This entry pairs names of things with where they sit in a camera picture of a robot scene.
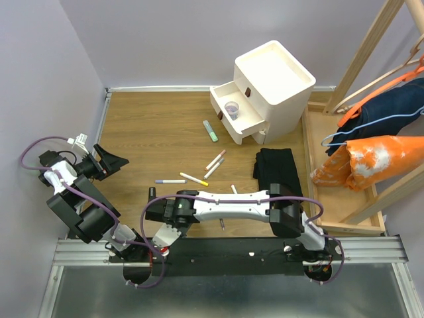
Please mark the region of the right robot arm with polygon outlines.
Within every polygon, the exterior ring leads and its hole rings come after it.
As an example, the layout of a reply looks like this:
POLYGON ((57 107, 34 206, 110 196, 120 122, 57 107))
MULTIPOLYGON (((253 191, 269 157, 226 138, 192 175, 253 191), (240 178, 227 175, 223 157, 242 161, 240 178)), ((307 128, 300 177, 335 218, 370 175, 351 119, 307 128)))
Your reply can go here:
POLYGON ((215 219, 247 219, 268 223, 276 237, 297 239, 308 257, 318 260, 329 251, 322 228, 309 218, 301 204, 313 203, 323 212, 323 205, 306 197, 290 195, 280 184, 254 193, 209 193, 181 190, 175 195, 155 196, 151 188, 148 203, 143 210, 144 219, 161 222, 164 234, 156 233, 156 246, 169 247, 192 224, 215 219))

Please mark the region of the translucent purple cup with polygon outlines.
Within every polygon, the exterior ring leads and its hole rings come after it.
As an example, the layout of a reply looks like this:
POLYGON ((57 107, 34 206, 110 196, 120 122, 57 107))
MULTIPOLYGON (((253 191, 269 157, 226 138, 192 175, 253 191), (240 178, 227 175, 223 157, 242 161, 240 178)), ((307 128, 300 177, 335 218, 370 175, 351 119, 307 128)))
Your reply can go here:
POLYGON ((239 116, 239 105, 235 101, 229 101, 225 104, 225 111, 232 120, 237 120, 239 116))

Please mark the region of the white bottom drawer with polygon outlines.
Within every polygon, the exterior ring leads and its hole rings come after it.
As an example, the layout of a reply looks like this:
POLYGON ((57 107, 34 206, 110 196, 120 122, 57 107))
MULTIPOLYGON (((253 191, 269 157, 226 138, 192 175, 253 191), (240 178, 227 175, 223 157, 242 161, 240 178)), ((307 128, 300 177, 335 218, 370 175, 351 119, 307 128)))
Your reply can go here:
POLYGON ((221 122, 236 144, 242 144, 243 138, 268 127, 268 123, 257 113, 249 115, 248 113, 239 111, 237 120, 232 120, 228 113, 222 113, 223 118, 221 122))

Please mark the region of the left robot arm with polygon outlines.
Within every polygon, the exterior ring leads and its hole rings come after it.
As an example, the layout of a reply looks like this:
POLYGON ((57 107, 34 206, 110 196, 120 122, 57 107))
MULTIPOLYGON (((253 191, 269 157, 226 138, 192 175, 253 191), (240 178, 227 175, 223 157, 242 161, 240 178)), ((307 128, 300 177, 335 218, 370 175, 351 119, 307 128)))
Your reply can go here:
POLYGON ((98 144, 94 149, 100 157, 91 154, 72 164, 60 152, 47 150, 39 156, 42 167, 39 179, 54 188, 48 207, 64 224, 85 243, 107 241, 106 249, 126 262, 140 262, 148 255, 142 237, 119 222, 121 214, 92 184, 118 172, 129 160, 111 154, 98 144))

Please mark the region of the yellow tip marker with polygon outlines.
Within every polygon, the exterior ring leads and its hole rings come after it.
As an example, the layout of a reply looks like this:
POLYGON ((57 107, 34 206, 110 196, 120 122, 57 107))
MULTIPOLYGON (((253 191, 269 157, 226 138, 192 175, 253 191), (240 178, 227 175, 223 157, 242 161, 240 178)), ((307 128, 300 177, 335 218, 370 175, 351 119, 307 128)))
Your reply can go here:
POLYGON ((205 187, 208 187, 209 186, 209 184, 206 181, 201 180, 201 179, 198 179, 198 178, 195 178, 195 177, 193 177, 191 175, 188 175, 188 174, 185 174, 183 172, 180 172, 179 175, 181 177, 187 179, 187 180, 190 180, 190 181, 195 182, 197 184, 201 184, 202 186, 205 186, 205 187))

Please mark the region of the white drawer cabinet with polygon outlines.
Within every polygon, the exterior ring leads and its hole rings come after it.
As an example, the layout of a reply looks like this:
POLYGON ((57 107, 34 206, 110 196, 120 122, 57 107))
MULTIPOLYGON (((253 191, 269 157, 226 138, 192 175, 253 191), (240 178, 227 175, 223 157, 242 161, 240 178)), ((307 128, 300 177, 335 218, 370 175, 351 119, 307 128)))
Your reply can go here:
POLYGON ((315 77, 277 40, 271 40, 235 59, 234 82, 268 123, 253 134, 267 144, 292 132, 307 107, 315 77))

